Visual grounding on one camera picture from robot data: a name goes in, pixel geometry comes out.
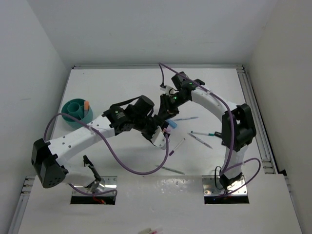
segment teal bowl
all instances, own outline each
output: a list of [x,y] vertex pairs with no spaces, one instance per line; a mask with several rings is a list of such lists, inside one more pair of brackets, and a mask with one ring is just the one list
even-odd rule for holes
[[[89,111],[84,116],[84,101],[83,99],[76,98],[73,100],[68,101],[63,107],[62,107],[62,113],[69,114],[72,117],[75,117],[76,119],[84,122],[84,123],[90,123],[93,120],[93,112],[91,107],[89,106]],[[74,129],[78,129],[81,127],[80,123],[77,123],[76,121],[66,117],[62,116],[63,119]]]

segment orange object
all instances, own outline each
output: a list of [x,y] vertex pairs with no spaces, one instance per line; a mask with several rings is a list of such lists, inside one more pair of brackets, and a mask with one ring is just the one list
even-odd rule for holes
[[104,200],[102,200],[102,199],[97,199],[96,196],[93,196],[93,200],[94,200],[94,201],[97,201],[99,204],[104,204],[104,203],[105,203]]
[[84,101],[84,110],[85,111],[89,110],[89,102],[88,101]]

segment pen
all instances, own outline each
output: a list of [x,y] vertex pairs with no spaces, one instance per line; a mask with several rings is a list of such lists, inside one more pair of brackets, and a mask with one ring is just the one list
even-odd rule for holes
[[182,145],[182,143],[183,143],[184,141],[185,141],[185,138],[183,138],[182,141],[180,141],[180,142],[178,143],[178,145],[176,145],[176,146],[174,147],[174,149],[171,150],[171,152],[169,153],[169,156],[173,155],[174,152],[180,147],[180,145]]
[[206,142],[204,142],[203,140],[199,139],[198,137],[195,137],[192,133],[187,133],[188,135],[190,135],[191,137],[193,137],[195,140],[199,141],[200,143],[204,144],[205,146],[209,147],[210,149],[212,149],[212,147],[210,145],[208,145]]
[[177,173],[177,174],[185,175],[184,172],[177,171],[177,170],[171,169],[171,168],[169,168],[169,167],[161,167],[161,168],[164,169],[164,170],[167,170],[167,171],[169,171],[169,172],[174,172],[174,173]]
[[191,133],[197,134],[197,135],[204,135],[204,136],[214,136],[213,133],[198,133],[198,132],[194,132],[194,131],[191,131]]
[[194,116],[194,117],[189,117],[189,118],[176,118],[176,119],[173,119],[173,121],[189,120],[189,119],[196,119],[196,118],[199,118],[199,117]]

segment marker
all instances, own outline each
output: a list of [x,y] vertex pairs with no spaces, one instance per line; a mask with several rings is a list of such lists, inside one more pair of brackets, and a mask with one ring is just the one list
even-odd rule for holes
[[177,174],[180,174],[180,175],[185,175],[184,172],[177,171],[177,170],[171,169],[171,168],[169,168],[169,167],[161,167],[161,168],[164,169],[164,170],[167,170],[167,171],[169,171],[169,172],[174,172],[174,173],[177,173]]
[[198,133],[198,132],[194,132],[194,131],[191,131],[191,133],[193,133],[193,134],[197,134],[197,135],[204,135],[204,136],[214,136],[214,134],[213,133]]
[[89,102],[84,101],[83,107],[84,107],[84,117],[86,117],[89,111]]
[[189,118],[176,118],[176,119],[173,119],[173,121],[189,120],[189,119],[196,119],[196,118],[199,118],[199,117],[194,116],[194,117],[189,117]]
[[176,146],[174,147],[174,149],[171,150],[171,152],[169,153],[169,156],[173,155],[174,152],[180,147],[180,145],[182,145],[182,143],[183,143],[184,141],[185,141],[185,138],[183,138],[182,141],[180,141],[180,142],[178,143],[178,145],[176,145]]
[[210,145],[208,145],[206,142],[199,139],[198,137],[195,137],[192,133],[187,133],[187,134],[190,135],[191,137],[193,137],[195,140],[198,140],[200,143],[204,144],[205,146],[209,147],[210,149],[213,149]]

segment black strap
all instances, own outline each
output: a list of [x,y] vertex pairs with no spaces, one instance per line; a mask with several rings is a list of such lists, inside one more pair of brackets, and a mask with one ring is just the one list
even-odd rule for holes
[[129,103],[131,103],[131,102],[133,102],[134,100],[139,99],[139,98],[140,98],[140,96],[135,97],[135,98],[132,98],[132,99],[129,99],[129,100],[126,100],[126,101],[122,101],[122,102],[119,102],[119,103],[116,103],[116,104],[113,104],[113,105],[111,105],[110,108],[112,108],[112,107],[114,107],[114,106],[123,106],[123,105],[127,105],[127,104],[129,104]]

